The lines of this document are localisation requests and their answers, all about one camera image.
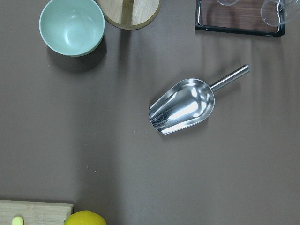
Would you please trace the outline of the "black wooden glass tray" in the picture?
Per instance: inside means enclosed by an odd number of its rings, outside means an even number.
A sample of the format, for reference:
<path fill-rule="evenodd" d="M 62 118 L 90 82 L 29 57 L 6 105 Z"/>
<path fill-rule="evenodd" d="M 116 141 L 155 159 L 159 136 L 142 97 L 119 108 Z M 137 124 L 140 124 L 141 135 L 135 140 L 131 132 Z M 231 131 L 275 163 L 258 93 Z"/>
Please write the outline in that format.
<path fill-rule="evenodd" d="M 266 24 L 261 18 L 263 0 L 239 0 L 231 6 L 216 0 L 198 0 L 195 29 L 278 38 L 285 34 L 285 26 Z"/>

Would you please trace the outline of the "stainless steel scoop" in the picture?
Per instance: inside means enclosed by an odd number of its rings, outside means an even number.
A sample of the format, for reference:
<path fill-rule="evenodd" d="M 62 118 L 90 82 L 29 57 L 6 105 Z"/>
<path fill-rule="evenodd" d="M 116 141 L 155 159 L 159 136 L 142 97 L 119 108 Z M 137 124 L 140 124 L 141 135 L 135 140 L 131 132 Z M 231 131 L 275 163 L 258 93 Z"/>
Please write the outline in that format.
<path fill-rule="evenodd" d="M 178 82 L 150 106 L 151 124 L 167 135 L 203 122 L 214 109 L 214 93 L 249 71 L 245 64 L 211 85 L 195 78 Z"/>

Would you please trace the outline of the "wooden mug tree stand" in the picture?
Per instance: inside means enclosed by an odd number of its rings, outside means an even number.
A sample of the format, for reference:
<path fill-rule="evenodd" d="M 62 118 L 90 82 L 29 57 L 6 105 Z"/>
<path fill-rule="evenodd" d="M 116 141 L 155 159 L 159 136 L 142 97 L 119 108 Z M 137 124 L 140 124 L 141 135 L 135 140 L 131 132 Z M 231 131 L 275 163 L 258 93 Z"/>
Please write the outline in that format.
<path fill-rule="evenodd" d="M 124 30 L 137 30 L 149 25 L 158 15 L 160 0 L 98 0 L 105 19 Z"/>

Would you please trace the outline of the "mint green bowl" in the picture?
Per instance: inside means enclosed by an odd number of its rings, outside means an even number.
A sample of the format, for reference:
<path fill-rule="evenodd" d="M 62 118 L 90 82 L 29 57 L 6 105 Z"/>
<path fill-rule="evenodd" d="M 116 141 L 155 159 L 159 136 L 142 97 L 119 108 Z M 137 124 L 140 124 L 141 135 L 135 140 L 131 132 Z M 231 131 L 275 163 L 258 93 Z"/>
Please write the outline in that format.
<path fill-rule="evenodd" d="M 70 57 L 94 51 L 103 39 L 104 30 L 104 14 L 93 0 L 51 0 L 39 18 L 45 44 Z"/>

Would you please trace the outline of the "whole yellow lemon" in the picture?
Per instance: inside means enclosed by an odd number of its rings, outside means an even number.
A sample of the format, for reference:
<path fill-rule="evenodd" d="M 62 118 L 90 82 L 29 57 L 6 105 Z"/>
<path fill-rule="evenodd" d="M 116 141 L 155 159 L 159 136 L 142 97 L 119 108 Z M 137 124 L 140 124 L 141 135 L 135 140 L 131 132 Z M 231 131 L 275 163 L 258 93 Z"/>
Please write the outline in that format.
<path fill-rule="evenodd" d="M 107 225 L 102 216 L 92 211 L 76 212 L 64 221 L 65 225 Z"/>

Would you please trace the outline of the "bamboo cutting board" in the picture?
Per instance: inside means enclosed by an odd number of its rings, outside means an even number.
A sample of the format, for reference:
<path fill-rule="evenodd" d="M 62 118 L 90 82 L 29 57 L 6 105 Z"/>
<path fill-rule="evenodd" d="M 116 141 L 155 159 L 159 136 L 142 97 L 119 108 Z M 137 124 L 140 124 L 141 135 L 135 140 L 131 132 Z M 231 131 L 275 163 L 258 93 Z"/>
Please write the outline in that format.
<path fill-rule="evenodd" d="M 62 225 L 73 213 L 73 204 L 29 201 L 0 201 L 0 223 L 10 225 L 21 216 L 25 225 Z"/>

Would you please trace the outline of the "clear drinking glass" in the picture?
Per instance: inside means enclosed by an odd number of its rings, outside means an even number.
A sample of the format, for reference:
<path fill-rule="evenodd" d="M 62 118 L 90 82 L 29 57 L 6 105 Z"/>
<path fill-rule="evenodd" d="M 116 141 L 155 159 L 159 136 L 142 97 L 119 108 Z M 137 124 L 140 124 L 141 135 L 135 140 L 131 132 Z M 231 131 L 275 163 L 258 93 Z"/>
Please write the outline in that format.
<path fill-rule="evenodd" d="M 289 0 L 265 0 L 260 10 L 262 20 L 273 27 L 287 23 L 289 4 Z"/>

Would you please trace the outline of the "yellow plastic knife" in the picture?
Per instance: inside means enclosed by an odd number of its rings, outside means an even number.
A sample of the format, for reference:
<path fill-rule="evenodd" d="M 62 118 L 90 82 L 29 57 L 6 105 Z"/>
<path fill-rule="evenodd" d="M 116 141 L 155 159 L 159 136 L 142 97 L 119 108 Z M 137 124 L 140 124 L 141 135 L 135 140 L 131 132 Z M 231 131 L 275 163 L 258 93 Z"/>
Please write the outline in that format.
<path fill-rule="evenodd" d="M 24 220 L 21 216 L 16 216 L 12 219 L 11 225 L 24 225 Z"/>

